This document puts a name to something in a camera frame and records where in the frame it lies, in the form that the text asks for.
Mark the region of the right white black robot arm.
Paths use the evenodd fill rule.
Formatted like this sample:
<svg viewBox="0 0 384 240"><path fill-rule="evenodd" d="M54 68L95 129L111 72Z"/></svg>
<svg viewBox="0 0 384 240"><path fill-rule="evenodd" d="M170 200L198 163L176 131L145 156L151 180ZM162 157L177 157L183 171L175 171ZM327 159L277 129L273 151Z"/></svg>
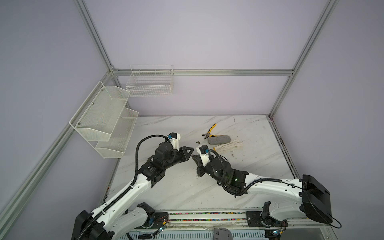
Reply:
<svg viewBox="0 0 384 240"><path fill-rule="evenodd" d="M228 161L209 154L193 155L192 159L197 164L198 176L212 177L235 198L248 194L276 197L277 201L264 203L261 215L266 225L301 217L328 225L333 222L330 192L311 175L300 179L267 178L233 169Z"/></svg>

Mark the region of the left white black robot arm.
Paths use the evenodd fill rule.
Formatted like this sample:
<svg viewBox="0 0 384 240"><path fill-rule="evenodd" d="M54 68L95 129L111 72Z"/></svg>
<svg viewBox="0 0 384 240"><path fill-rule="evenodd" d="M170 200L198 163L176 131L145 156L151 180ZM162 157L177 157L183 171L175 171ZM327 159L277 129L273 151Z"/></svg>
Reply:
<svg viewBox="0 0 384 240"><path fill-rule="evenodd" d="M75 219L73 240L118 240L131 230L151 225L155 210L147 203L138 204L127 212L141 195L153 188L166 170L186 162L194 149L176 149L169 141L160 143L155 153L135 172L134 178L107 202L91 212L82 211Z"/></svg>

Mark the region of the yellow black pliers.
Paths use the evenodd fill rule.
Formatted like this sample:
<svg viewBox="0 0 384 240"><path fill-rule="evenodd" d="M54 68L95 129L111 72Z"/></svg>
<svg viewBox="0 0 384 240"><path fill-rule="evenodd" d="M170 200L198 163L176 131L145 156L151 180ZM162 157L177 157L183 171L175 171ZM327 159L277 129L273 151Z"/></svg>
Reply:
<svg viewBox="0 0 384 240"><path fill-rule="evenodd" d="M217 125L216 123L213 124L205 134L202 134L205 140L213 136L211 132L216 127L216 125Z"/></svg>

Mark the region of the grey oval felt case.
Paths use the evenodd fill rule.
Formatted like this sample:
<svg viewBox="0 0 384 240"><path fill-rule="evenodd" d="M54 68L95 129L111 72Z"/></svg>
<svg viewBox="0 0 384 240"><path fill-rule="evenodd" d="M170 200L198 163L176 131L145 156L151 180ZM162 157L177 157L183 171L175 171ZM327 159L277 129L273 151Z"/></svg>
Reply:
<svg viewBox="0 0 384 240"><path fill-rule="evenodd" d="M213 136L208 138L210 145L223 145L231 142L231 137L228 135Z"/></svg>

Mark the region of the white yellow-cuffed work glove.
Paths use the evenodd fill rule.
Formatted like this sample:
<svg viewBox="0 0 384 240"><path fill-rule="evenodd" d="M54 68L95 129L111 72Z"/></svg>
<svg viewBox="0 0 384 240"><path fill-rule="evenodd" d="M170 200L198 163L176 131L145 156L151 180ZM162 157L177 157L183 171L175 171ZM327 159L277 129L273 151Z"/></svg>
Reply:
<svg viewBox="0 0 384 240"><path fill-rule="evenodd" d="M241 149L243 146L244 144L240 140L233 140L227 144L222 144L214 147L214 150L217 153L225 153L225 152Z"/></svg>

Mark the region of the grey object at front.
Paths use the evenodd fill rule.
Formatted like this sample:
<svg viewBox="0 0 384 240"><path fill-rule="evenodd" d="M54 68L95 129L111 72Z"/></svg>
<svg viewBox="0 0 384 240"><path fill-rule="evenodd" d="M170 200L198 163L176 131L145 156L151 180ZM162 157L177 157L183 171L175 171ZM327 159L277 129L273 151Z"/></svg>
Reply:
<svg viewBox="0 0 384 240"><path fill-rule="evenodd" d="M233 235L228 229L214 228L213 240L233 240Z"/></svg>

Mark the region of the front aluminium rail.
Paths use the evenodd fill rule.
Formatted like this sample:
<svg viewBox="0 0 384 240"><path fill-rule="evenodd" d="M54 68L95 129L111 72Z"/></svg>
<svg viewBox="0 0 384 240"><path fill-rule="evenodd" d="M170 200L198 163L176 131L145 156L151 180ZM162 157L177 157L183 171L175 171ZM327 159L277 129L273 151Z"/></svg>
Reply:
<svg viewBox="0 0 384 240"><path fill-rule="evenodd" d="M288 226L250 228L249 211L169 211L169 219L158 229L137 227L118 240L213 240L214 228L231 231L233 240L336 240L335 231L307 218L288 219Z"/></svg>

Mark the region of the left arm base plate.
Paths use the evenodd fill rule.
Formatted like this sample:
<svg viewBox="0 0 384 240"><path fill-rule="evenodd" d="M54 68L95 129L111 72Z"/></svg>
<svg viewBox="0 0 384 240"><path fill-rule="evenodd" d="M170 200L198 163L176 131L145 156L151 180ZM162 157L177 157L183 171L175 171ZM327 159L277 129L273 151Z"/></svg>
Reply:
<svg viewBox="0 0 384 240"><path fill-rule="evenodd" d="M169 219L169 213L160 212L155 213L149 220L148 228L158 229L163 225L163 222L167 222Z"/></svg>

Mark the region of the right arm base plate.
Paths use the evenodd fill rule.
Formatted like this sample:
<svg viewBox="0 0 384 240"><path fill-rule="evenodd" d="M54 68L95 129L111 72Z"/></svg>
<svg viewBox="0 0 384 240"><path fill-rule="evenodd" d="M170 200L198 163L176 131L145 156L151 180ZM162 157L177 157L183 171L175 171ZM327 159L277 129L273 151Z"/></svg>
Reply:
<svg viewBox="0 0 384 240"><path fill-rule="evenodd" d="M269 215L264 215L261 211L249 211L246 212L246 219L248 226L250 228L254 227L264 227L264 228L275 228L275 227L287 227L287 220L278 221L270 217Z"/></svg>

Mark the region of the aluminium frame structure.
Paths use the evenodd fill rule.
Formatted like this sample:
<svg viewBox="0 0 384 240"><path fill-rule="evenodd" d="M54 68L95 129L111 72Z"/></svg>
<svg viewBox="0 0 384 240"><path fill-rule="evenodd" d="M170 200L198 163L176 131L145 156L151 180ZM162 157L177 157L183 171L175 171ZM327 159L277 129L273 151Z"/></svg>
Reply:
<svg viewBox="0 0 384 240"><path fill-rule="evenodd" d="M297 62L294 65L294 68L291 70L278 70L278 69L239 69L239 70L175 70L175 76L287 76L288 79L284 84L282 91L279 93L279 96L274 103L271 112L268 114L269 117L273 117L278 108L280 107L283 99L285 98L289 88L293 84L293 81L296 79L301 67L303 66L306 58L308 57L310 51L313 49L321 31L324 28L324 25L332 15L334 9L336 8L338 1L327 1L324 9L322 10L319 19L317 20L302 52L299 55ZM107 72L101 79L102 83L108 83L113 81L116 86L119 86L118 76L127 76L130 75L130 70L125 69L114 69L113 65L107 56L106 49L102 44L100 35L96 29L94 21L92 20L89 9L85 1L75 1L75 6L79 11L79 14L90 33L90 36L98 50L98 53L101 55L103 63L107 67ZM60 133L58 138L50 146L47 152L44 154L42 159L39 161L37 166L21 185L19 190L11 198L8 205L4 208L1 213L1 239L5 239L18 218L21 216L28 203L35 194L37 188L40 186L42 180L46 177L48 172L51 170L54 165L57 157L65 147L65 145L70 140L71 136L74 134L75 128L70 124L67 124L63 131Z"/></svg>

